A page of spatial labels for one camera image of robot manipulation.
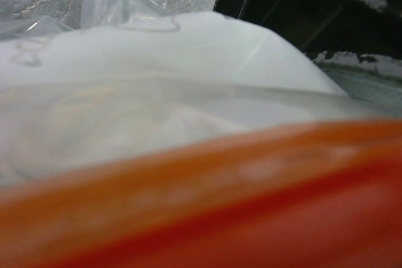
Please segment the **clear zip top bag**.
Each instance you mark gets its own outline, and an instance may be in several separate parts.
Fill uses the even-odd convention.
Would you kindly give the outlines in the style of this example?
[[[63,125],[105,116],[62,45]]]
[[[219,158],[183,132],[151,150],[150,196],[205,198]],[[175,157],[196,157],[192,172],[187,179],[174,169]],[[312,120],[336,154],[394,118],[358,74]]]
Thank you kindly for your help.
[[[401,58],[151,0],[1,23],[2,267],[400,267]]]

